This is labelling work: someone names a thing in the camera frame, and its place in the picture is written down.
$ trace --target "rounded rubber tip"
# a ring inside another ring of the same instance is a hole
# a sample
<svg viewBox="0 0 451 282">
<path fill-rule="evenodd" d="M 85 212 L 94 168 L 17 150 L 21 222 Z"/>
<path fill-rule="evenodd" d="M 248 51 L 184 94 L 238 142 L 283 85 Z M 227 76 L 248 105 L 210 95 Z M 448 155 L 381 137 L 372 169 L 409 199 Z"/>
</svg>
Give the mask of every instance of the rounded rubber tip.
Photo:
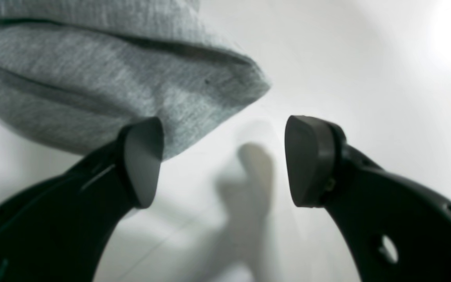
<svg viewBox="0 0 451 282">
<path fill-rule="evenodd" d="M 159 168 L 163 161 L 164 134 L 159 118 L 146 118 L 125 128 L 120 134 L 123 144 L 122 166 L 128 178 L 137 208 L 148 208 L 156 195 Z"/>
<path fill-rule="evenodd" d="M 331 127 L 324 120 L 290 116 L 285 128 L 285 154 L 293 202 L 321 207 L 336 162 Z"/>
</svg>

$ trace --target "hole in handle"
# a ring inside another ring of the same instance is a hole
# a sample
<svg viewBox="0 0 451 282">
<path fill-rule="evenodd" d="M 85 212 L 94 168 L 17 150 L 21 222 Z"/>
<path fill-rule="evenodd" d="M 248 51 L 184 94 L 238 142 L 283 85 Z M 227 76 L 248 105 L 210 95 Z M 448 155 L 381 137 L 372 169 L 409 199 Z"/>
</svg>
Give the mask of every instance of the hole in handle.
<svg viewBox="0 0 451 282">
<path fill-rule="evenodd" d="M 399 261 L 396 245 L 394 245 L 394 242 L 387 235 L 381 236 L 381 244 L 379 245 L 378 252 L 389 264 L 397 264 Z"/>
</svg>

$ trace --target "gray sweatshirt sleeve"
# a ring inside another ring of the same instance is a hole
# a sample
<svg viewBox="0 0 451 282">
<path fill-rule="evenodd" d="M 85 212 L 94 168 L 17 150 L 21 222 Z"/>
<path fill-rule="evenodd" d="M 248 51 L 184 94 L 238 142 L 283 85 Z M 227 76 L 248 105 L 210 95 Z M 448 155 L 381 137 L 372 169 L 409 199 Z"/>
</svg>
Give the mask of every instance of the gray sweatshirt sleeve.
<svg viewBox="0 0 451 282">
<path fill-rule="evenodd" d="M 168 159 L 264 95 L 197 0 L 0 0 L 0 120 L 86 154 L 159 116 Z"/>
</svg>

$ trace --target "gray hoodie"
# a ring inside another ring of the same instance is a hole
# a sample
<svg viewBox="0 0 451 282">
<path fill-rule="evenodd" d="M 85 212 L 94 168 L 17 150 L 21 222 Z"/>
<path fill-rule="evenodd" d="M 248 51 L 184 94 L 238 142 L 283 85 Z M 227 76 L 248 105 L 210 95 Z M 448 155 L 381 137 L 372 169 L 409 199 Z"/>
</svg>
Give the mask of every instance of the gray hoodie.
<svg viewBox="0 0 451 282">
<path fill-rule="evenodd" d="M 269 89 L 197 0 L 0 0 L 0 120 L 86 154 L 159 116 L 168 159 Z"/>
</svg>

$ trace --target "black tool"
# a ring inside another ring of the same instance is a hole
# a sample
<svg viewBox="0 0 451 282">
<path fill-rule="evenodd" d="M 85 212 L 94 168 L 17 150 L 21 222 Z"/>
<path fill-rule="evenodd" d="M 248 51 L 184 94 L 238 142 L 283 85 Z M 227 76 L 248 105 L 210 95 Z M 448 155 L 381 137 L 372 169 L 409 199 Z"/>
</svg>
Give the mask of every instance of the black tool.
<svg viewBox="0 0 451 282">
<path fill-rule="evenodd" d="M 329 212 L 363 282 L 451 282 L 450 200 L 387 173 L 318 118 L 289 118 L 285 152 L 293 202 Z"/>
<path fill-rule="evenodd" d="M 0 282 L 91 282 L 118 221 L 151 205 L 163 129 L 147 118 L 0 205 Z"/>
</svg>

